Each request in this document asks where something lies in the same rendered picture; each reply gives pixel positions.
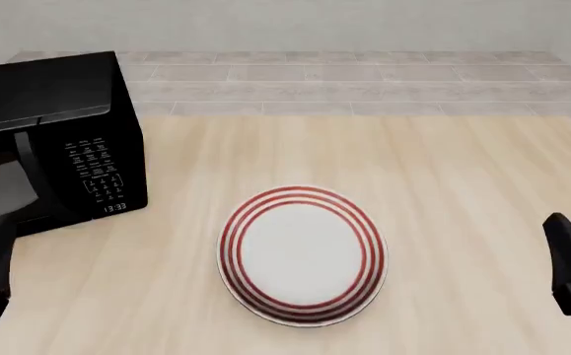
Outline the white plate with red rings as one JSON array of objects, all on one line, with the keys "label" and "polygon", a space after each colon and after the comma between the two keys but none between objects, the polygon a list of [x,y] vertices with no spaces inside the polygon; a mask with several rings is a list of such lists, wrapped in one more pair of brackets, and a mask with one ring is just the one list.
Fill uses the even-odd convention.
[{"label": "white plate with red rings", "polygon": [[372,218],[342,194],[281,185],[235,209],[218,237],[216,262],[230,294],[251,313],[323,327],[372,303],[390,254]]}]

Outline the black microwave oven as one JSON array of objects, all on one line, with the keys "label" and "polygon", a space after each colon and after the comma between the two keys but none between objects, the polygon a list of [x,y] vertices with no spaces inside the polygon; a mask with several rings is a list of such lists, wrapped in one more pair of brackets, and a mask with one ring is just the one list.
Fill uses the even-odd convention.
[{"label": "black microwave oven", "polygon": [[143,133],[114,52],[0,64],[0,217],[17,236],[147,204]]}]

